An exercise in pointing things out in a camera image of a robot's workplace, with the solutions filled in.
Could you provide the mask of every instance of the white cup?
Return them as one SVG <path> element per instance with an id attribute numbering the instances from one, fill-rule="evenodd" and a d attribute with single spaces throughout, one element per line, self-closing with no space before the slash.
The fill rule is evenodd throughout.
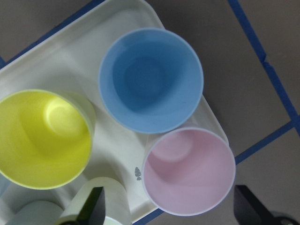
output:
<path id="1" fill-rule="evenodd" d="M 35 201 L 25 205 L 6 225 L 53 225 L 62 208 L 48 201 Z"/>
<path id="2" fill-rule="evenodd" d="M 62 213 L 56 225 L 72 224 L 70 221 L 77 221 L 78 215 L 87 202 L 93 188 L 97 187 L 104 188 L 105 218 L 103 225 L 132 225 L 126 190 L 119 182 L 108 177 L 98 177 L 88 181 Z M 100 218 L 101 215 L 98 216 L 97 222 L 89 221 L 89 224 L 100 224 L 99 221 L 102 218 Z"/>

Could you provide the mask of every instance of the pink cup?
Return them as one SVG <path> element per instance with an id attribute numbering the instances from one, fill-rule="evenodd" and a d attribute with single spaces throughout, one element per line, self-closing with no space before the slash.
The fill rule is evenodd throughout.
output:
<path id="1" fill-rule="evenodd" d="M 151 138 L 142 180 L 149 198 L 160 209 L 193 216 L 211 210 L 227 196 L 235 161 L 223 139 L 195 125 Z"/>

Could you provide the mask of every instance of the blue painter's tape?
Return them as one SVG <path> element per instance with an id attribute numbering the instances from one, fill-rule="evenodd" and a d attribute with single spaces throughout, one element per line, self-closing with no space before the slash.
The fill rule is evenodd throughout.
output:
<path id="1" fill-rule="evenodd" d="M 228 0 L 229 5 L 231 6 L 236 18 L 238 19 L 242 29 L 244 30 L 249 42 L 251 43 L 257 57 L 260 62 L 265 61 L 266 52 L 263 49 L 262 44 L 260 43 L 257 35 L 255 34 L 249 20 L 246 17 L 242 7 L 240 6 L 239 1 L 237 0 Z"/>
<path id="2" fill-rule="evenodd" d="M 242 152 L 238 156 L 235 157 L 235 164 L 239 164 L 242 161 L 244 161 L 246 158 L 249 156 L 253 155 L 256 153 L 258 150 L 261 148 L 265 147 L 267 144 L 271 143 L 274 141 L 276 138 L 280 137 L 281 135 L 285 134 L 287 131 L 293 128 L 293 123 L 290 121 L 287 124 L 283 125 L 281 128 L 278 130 L 274 131 L 270 135 L 266 136 L 262 140 L 260 140 L 258 143 L 255 145 L 251 146 L 248 148 L 246 151 Z"/>
<path id="3" fill-rule="evenodd" d="M 287 113 L 289 114 L 292 120 L 292 124 L 296 128 L 297 133 L 300 135 L 300 118 L 294 106 L 292 105 L 279 77 L 277 76 L 274 68 L 268 62 L 263 62 L 262 65 L 265 71 L 267 72 L 269 79 L 271 80 L 278 96 L 280 97 L 282 104 L 284 105 Z"/>
<path id="4" fill-rule="evenodd" d="M 146 223 L 161 215 L 163 212 L 164 211 L 162 211 L 161 209 L 157 209 L 151 212 L 150 214 L 146 215 L 145 217 L 141 218 L 140 220 L 136 221 L 133 225 L 145 225 Z"/>
<path id="5" fill-rule="evenodd" d="M 68 17 L 66 20 L 64 20 L 62 23 L 60 23 L 59 25 L 57 25 L 56 27 L 54 27 L 52 30 L 50 30 L 49 32 L 47 32 L 46 34 L 44 34 L 36 42 L 32 43 L 31 45 L 29 45 L 28 47 L 26 47 L 25 49 L 23 49 L 20 53 L 18 53 L 13 58 L 11 58 L 7 62 L 7 64 L 10 63 L 10 62 L 12 62 L 12 61 L 14 61 L 15 59 L 19 58 L 21 55 L 23 55 L 24 53 L 26 53 L 27 51 L 29 51 L 33 47 L 37 46 L 38 44 L 40 44 L 41 42 L 43 42 L 44 40 L 46 40 L 47 38 L 49 38 L 50 36 L 52 36 L 53 34 L 55 34 L 57 31 L 60 31 L 61 29 L 63 29 L 67 25 L 69 25 L 71 22 L 73 22 L 74 20 L 78 19 L 80 16 L 84 15 L 85 13 L 89 12 L 91 9 L 93 9 L 94 7 L 96 7 L 97 5 L 99 5 L 102 2 L 104 2 L 104 0 L 92 0 L 87 5 L 85 5 L 81 9 L 79 9 L 73 15 L 71 15 L 70 17 Z"/>
<path id="6" fill-rule="evenodd" d="M 269 79 L 271 80 L 282 104 L 285 107 L 293 126 L 296 128 L 298 135 L 300 136 L 300 119 L 298 118 L 297 111 L 295 110 L 292 102 L 290 101 L 275 69 L 270 63 L 266 62 L 266 52 L 263 49 L 257 35 L 255 34 L 249 20 L 246 17 L 238 0 L 228 0 L 235 16 L 237 17 L 242 29 L 244 30 L 249 42 L 251 43 L 259 61 L 261 62 L 264 70 L 266 71 Z"/>
<path id="7" fill-rule="evenodd" d="M 0 69 L 5 67 L 6 62 L 0 57 Z"/>

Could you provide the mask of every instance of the white tray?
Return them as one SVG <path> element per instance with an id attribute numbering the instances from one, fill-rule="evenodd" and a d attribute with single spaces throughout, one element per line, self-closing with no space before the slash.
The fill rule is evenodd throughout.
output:
<path id="1" fill-rule="evenodd" d="M 87 180 L 98 176 L 112 177 L 125 186 L 133 222 L 156 209 L 135 176 L 135 168 L 142 167 L 147 136 L 115 122 L 105 111 L 97 87 L 99 64 L 108 47 L 121 35 L 142 27 L 163 28 L 145 1 L 107 0 L 0 70 L 0 98 L 30 88 L 71 90 L 86 96 L 97 111 L 94 146 L 84 172 L 54 190 L 11 184 L 0 198 L 0 223 L 34 200 L 66 207 Z M 228 142 L 204 97 L 192 120 Z"/>

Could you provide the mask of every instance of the tile floor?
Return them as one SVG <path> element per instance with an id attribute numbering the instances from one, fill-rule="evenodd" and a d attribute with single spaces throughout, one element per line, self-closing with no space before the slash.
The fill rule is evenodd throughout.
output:
<path id="1" fill-rule="evenodd" d="M 9 61 L 88 2 L 2 0 L 1 58 Z M 286 102 L 279 97 L 282 90 L 278 92 L 272 85 L 228 3 L 235 0 L 147 2 L 166 29 L 194 47 L 204 70 L 204 96 L 227 134 L 234 155 L 246 151 L 240 155 L 235 183 L 246 184 L 269 210 L 300 221 L 300 133 L 293 128 L 300 127 L 299 1 L 240 0 L 267 53 L 266 60 L 290 99 L 287 110 L 283 104 Z M 233 192 L 202 215 L 176 217 L 163 213 L 148 224 L 238 224 L 233 215 Z"/>

